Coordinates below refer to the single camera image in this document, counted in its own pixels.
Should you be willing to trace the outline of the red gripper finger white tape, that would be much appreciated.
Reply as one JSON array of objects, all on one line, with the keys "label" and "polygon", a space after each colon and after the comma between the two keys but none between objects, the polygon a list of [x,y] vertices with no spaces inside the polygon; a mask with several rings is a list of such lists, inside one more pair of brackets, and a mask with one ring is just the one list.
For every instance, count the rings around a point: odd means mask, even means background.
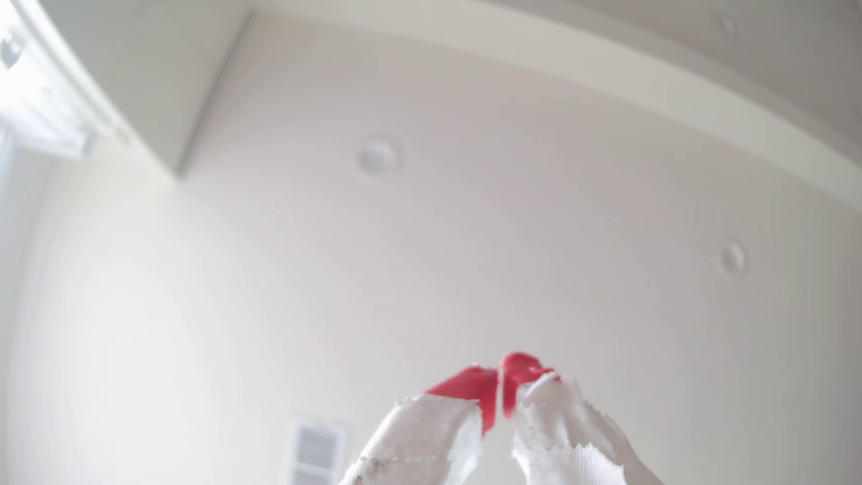
[{"label": "red gripper finger white tape", "polygon": [[498,370],[473,365],[395,404],[340,484],[465,484],[497,413]]},{"label": "red gripper finger white tape", "polygon": [[502,410],[527,484],[661,484],[576,380],[524,352],[501,359]]}]

